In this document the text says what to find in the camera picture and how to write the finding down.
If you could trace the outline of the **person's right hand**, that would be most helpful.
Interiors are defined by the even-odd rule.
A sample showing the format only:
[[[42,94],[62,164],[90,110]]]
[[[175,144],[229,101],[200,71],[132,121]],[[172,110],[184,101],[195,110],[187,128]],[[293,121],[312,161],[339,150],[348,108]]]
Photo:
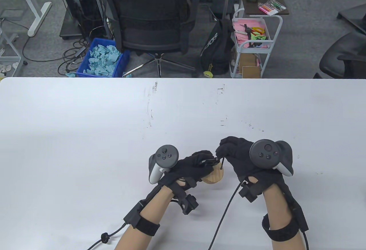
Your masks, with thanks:
[[[284,194],[289,194],[289,187],[284,181],[282,173],[277,169],[262,169],[250,159],[249,151],[253,142],[244,138],[229,136],[221,140],[216,149],[219,159],[225,158],[236,173],[243,189],[239,192],[253,202],[258,195],[276,184]]]

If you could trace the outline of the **person's left hand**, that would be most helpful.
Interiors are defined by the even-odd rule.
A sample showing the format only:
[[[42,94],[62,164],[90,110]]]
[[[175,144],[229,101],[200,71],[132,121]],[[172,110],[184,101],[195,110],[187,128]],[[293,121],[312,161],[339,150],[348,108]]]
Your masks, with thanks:
[[[191,156],[178,160],[174,167],[163,175],[158,184],[170,187],[178,180],[189,180],[182,186],[184,190],[188,190],[196,187],[197,182],[201,182],[202,178],[211,174],[214,166],[219,162],[220,159],[214,157],[210,151],[195,152]]]

